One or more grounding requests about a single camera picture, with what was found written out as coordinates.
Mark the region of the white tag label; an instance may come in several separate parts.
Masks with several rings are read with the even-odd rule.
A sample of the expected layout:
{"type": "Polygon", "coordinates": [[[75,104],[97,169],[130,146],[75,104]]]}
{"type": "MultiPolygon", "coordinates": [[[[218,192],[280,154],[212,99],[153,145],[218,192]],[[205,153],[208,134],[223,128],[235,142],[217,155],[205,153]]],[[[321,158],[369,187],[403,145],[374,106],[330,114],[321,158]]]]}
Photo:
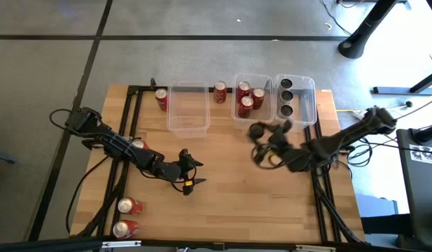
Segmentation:
{"type": "Polygon", "coordinates": [[[423,162],[427,164],[432,164],[432,147],[428,146],[417,146],[417,145],[409,145],[410,151],[410,159],[415,162],[423,162]]]}

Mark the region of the black stand foot bar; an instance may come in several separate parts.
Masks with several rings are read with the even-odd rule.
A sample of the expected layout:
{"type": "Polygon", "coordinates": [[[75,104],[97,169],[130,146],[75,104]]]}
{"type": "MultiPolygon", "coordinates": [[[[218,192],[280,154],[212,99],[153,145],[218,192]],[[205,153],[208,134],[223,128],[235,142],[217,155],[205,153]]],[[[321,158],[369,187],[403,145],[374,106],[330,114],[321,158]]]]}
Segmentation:
{"type": "Polygon", "coordinates": [[[375,95],[432,95],[432,74],[412,87],[373,87],[375,95]]]}

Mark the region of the black computer tower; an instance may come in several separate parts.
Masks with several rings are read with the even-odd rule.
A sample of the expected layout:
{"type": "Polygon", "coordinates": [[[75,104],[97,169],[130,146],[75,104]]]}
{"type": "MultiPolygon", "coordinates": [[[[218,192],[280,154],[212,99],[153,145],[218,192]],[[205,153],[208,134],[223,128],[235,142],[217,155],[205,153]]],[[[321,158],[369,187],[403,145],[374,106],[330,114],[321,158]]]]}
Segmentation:
{"type": "Polygon", "coordinates": [[[414,238],[432,248],[432,164],[410,159],[409,145],[432,147],[432,126],[396,132],[414,238]]]}

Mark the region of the silver metal bracket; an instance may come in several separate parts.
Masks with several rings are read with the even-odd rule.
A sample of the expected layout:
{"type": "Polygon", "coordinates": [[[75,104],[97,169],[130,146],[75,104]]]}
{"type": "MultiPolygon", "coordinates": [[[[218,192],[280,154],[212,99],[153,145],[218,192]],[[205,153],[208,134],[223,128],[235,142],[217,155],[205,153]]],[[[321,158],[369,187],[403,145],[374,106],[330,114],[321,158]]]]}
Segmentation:
{"type": "Polygon", "coordinates": [[[295,251],[298,252],[337,252],[335,247],[329,246],[313,246],[313,245],[302,245],[297,244],[295,251]]]}
{"type": "Polygon", "coordinates": [[[106,241],[102,243],[103,249],[125,248],[141,246],[141,241],[106,241]]]}

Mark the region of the dark red soda can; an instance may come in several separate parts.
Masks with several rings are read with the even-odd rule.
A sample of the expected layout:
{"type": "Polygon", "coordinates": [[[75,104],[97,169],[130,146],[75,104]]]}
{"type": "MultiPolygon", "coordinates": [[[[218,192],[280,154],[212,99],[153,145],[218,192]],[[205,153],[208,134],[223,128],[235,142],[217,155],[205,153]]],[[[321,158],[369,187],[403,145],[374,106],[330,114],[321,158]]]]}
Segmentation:
{"type": "Polygon", "coordinates": [[[255,88],[251,94],[253,100],[253,110],[258,110],[263,105],[265,98],[265,90],[263,88],[255,88]]]}
{"type": "Polygon", "coordinates": [[[226,101],[227,85],[224,81],[217,81],[214,84],[213,89],[214,101],[218,104],[222,104],[226,101]]]}
{"type": "Polygon", "coordinates": [[[248,118],[253,110],[253,99],[249,96],[242,97],[239,102],[238,116],[248,118]]]}
{"type": "Polygon", "coordinates": [[[249,97],[251,92],[251,86],[246,81],[241,81],[238,83],[236,88],[236,98],[237,102],[240,103],[243,97],[249,97]]]}

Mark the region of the clear plastic bin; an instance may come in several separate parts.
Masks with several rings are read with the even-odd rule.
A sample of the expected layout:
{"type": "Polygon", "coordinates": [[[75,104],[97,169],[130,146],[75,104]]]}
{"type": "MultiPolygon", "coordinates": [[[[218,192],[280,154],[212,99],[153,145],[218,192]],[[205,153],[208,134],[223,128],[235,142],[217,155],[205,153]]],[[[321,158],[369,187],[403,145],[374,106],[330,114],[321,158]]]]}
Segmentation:
{"type": "Polygon", "coordinates": [[[202,138],[210,126],[209,87],[203,81],[178,81],[168,87],[167,129],[178,138],[202,138]]]}
{"type": "Polygon", "coordinates": [[[232,89],[232,119],[239,127],[249,126],[256,121],[270,123],[274,119],[274,109],[276,102],[276,92],[274,91],[274,83],[271,77],[254,73],[239,73],[234,77],[234,87],[232,89]],[[248,118],[240,118],[238,116],[239,103],[236,98],[236,88],[239,82],[246,81],[251,86],[250,97],[255,88],[263,88],[265,90],[265,98],[263,105],[258,110],[252,110],[248,118]]]}
{"type": "Polygon", "coordinates": [[[286,73],[277,74],[274,77],[274,91],[276,92],[274,119],[277,122],[284,123],[286,120],[278,117],[277,112],[282,106],[278,103],[279,83],[283,78],[288,78],[293,82],[289,90],[293,93],[293,99],[290,105],[293,109],[292,116],[288,119],[292,122],[292,131],[300,131],[313,125],[316,122],[316,90],[315,82],[308,76],[297,76],[286,73]]]}

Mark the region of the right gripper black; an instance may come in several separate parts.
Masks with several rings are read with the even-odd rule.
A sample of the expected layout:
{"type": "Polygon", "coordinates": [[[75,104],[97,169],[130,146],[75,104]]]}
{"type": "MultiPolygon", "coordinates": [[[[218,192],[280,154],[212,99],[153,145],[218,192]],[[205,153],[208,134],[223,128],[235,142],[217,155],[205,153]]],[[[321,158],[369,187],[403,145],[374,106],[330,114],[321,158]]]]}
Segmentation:
{"type": "Polygon", "coordinates": [[[265,124],[265,129],[272,133],[271,136],[271,144],[263,143],[259,139],[255,139],[255,149],[257,151],[261,150],[272,150],[274,149],[275,153],[280,158],[296,158],[297,154],[293,146],[288,142],[286,137],[286,133],[292,128],[292,122],[286,120],[282,124],[265,124]]]}

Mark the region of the black aluminium table frame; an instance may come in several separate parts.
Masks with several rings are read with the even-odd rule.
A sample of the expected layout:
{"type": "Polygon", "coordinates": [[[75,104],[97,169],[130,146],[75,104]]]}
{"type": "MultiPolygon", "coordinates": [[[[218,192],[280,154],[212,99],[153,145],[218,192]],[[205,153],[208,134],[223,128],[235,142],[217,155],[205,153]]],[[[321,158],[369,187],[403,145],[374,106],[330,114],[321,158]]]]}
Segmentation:
{"type": "Polygon", "coordinates": [[[206,181],[188,196],[128,167],[124,193],[143,204],[134,218],[143,245],[212,249],[214,242],[224,242],[225,249],[291,251],[302,244],[355,251],[346,242],[321,239],[310,174],[257,168],[246,132],[232,119],[230,102],[210,103],[209,109],[207,135],[184,139],[167,129],[166,113],[149,87],[112,85],[107,92],[105,123],[118,129],[127,118],[125,132],[143,138],[167,160],[175,161],[187,148],[204,164],[196,176],[206,181]]]}

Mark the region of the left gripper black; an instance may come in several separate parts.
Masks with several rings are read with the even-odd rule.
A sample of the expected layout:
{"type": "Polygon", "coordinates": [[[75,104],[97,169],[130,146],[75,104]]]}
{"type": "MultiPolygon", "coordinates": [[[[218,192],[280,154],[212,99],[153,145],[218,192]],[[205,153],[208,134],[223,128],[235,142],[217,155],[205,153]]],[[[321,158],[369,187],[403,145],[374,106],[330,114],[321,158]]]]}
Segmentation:
{"type": "MultiPolygon", "coordinates": [[[[179,166],[174,162],[163,162],[158,161],[153,165],[152,175],[160,179],[165,179],[170,182],[175,182],[180,178],[181,168],[194,168],[201,167],[204,164],[200,161],[195,160],[192,155],[188,152],[187,148],[184,148],[179,153],[179,166]]],[[[205,182],[205,178],[194,178],[184,182],[183,194],[189,195],[199,183],[205,182]]]]}

